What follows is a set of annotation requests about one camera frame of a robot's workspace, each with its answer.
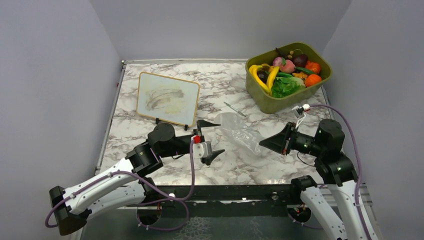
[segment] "clear plastic bag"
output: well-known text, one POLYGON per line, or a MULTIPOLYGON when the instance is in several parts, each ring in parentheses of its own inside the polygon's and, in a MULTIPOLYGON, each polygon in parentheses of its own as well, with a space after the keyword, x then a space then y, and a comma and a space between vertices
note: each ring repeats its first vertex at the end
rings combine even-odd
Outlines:
POLYGON ((257 130, 249 128, 235 113, 224 112, 214 119, 215 124, 221 124, 219 130, 232 144, 250 150, 255 155, 262 153, 259 142, 265 139, 257 130))

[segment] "pen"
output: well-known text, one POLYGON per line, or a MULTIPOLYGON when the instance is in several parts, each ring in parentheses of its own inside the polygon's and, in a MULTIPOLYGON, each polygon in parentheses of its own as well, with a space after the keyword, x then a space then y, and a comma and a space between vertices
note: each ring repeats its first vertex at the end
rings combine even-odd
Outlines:
POLYGON ((241 111, 237 110, 237 108, 234 108, 233 106, 231 106, 230 104, 224 102, 225 105, 227 105, 230 109, 234 110, 236 113, 242 115, 243 117, 246 117, 246 115, 244 115, 241 111))

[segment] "black cable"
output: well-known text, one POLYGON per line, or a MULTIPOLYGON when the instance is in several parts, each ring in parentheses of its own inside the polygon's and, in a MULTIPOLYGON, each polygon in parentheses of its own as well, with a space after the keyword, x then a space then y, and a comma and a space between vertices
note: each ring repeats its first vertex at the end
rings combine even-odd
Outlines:
POLYGON ((311 167, 314 167, 315 168, 315 166, 314 165, 311 165, 311 164, 308 164, 308 163, 306 163, 306 162, 304 162, 300 157, 299 157, 299 151, 297 152, 297 154, 296 154, 296 156, 297 156, 297 158, 302 162, 302 163, 304 163, 304 164, 306 164, 306 165, 308 165, 308 166, 311 166, 311 167))
POLYGON ((177 159, 179 159, 179 158, 181 158, 182 156, 184 156, 185 154, 183 154, 183 155, 179 155, 179 156, 177 156, 176 158, 174 158, 174 156, 171 156, 171 158, 173 159, 173 160, 177 160, 177 159))

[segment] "table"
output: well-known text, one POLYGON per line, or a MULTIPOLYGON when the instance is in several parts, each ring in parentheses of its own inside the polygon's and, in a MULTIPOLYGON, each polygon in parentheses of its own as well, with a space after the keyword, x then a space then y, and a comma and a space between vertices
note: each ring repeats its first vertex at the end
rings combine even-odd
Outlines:
MULTIPOLYGON (((220 63, 139 63, 127 64, 124 72, 110 131, 107 136, 100 172, 110 168, 123 158, 133 147, 142 143, 147 134, 155 127, 155 120, 136 113, 137 90, 140 72, 150 72, 178 79, 197 82, 201 85, 196 119, 210 122, 225 112, 234 112, 224 102, 241 110, 246 117, 240 116, 246 124, 258 130, 265 138, 280 132, 287 122, 295 122, 296 117, 290 108, 274 114, 259 110, 246 91, 246 70, 243 62, 227 61, 220 63)), ((302 102, 302 104, 326 103, 323 90, 302 102)), ((303 121, 299 131, 314 135, 321 119, 330 118, 326 109, 313 108, 303 121)), ((177 136, 189 134, 181 126, 175 126, 177 136)), ((263 149, 260 156, 230 143, 217 128, 205 128, 206 140, 211 141, 212 149, 225 149, 210 166, 195 162, 196 185, 263 185, 289 184, 293 178, 311 175, 317 183, 322 178, 314 167, 303 164, 296 157, 296 151, 282 156, 263 149)), ((309 164, 312 157, 300 155, 309 164)), ((156 185, 190 185, 190 160, 185 155, 177 160, 163 158, 163 167, 148 177, 156 185)))

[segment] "plastic container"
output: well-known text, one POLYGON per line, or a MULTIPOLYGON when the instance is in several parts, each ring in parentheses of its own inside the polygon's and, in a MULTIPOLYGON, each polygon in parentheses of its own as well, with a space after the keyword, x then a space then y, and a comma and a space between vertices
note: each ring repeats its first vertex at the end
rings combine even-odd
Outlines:
MULTIPOLYGON (((273 114, 280 111, 281 109, 290 107, 293 104, 312 97, 321 87, 321 85, 327 82, 332 75, 330 65, 312 47, 305 43, 294 42, 289 45, 280 47, 279 49, 287 55, 291 50, 300 49, 308 56, 309 61, 319 63, 319 65, 321 65, 321 72, 319 73, 319 76, 321 76, 322 81, 286 97, 275 98, 264 92, 261 86, 259 86, 259 83, 255 81, 249 72, 249 67, 252 65, 261 65, 264 63, 272 65, 274 59, 279 57, 277 51, 274 49, 262 55, 250 58, 246 62, 246 89, 256 104, 259 106, 259 109, 265 114, 273 114)), ((297 56, 299 54, 301 54, 300 51, 295 51, 293 56, 297 56)))

